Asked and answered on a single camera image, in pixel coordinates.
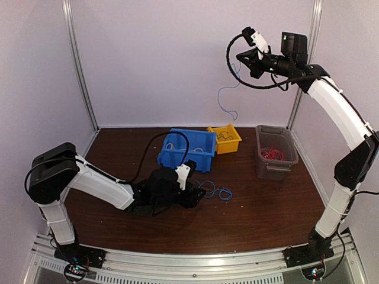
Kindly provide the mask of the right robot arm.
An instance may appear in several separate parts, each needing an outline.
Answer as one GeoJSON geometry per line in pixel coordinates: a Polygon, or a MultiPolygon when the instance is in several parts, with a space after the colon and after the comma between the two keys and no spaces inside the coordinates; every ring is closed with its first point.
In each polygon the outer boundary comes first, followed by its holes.
{"type": "Polygon", "coordinates": [[[332,196],[303,250],[304,257],[313,262],[326,252],[341,222],[349,214],[359,187],[378,153],[378,132],[363,119],[324,68],[308,63],[305,35],[283,32],[281,53],[276,55],[259,31],[246,27],[228,44],[226,59],[230,58],[232,45],[240,38],[251,49],[237,54],[236,59],[249,69],[252,78],[259,79],[264,73],[269,73],[284,77],[284,81],[262,86],[245,82],[235,72],[231,73],[233,77],[240,84],[258,90],[296,84],[328,114],[349,149],[349,153],[335,165],[332,196]]]}

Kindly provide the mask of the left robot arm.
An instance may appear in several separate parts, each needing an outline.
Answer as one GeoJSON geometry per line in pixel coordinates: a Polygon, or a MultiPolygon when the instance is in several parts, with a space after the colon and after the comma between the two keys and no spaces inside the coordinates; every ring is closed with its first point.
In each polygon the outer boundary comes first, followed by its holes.
{"type": "Polygon", "coordinates": [[[132,215],[157,215],[173,205],[195,208],[205,190],[189,181],[196,163],[192,160],[176,169],[161,167],[138,183],[118,179],[97,168],[63,143],[39,156],[25,176],[24,189],[43,213],[62,253],[73,263],[85,258],[76,230],[61,199],[63,191],[76,189],[132,215]]]}

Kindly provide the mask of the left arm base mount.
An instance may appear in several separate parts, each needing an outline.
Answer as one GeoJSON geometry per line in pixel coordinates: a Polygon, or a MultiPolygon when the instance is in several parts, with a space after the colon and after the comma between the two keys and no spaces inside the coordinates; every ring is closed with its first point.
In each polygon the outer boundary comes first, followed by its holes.
{"type": "Polygon", "coordinates": [[[101,269],[105,259],[105,250],[79,244],[76,230],[74,230],[74,236],[75,239],[73,243],[65,245],[60,243],[55,244],[55,258],[65,260],[71,264],[78,264],[82,267],[101,269]]]}

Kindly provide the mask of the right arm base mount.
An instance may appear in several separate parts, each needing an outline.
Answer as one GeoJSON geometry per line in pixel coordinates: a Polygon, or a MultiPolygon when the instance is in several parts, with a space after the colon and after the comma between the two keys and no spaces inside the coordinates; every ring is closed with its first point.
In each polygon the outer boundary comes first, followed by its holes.
{"type": "Polygon", "coordinates": [[[308,236],[308,243],[293,247],[288,246],[282,251],[287,267],[302,266],[309,263],[320,262],[325,258],[334,256],[331,237],[323,238],[312,229],[308,236]]]}

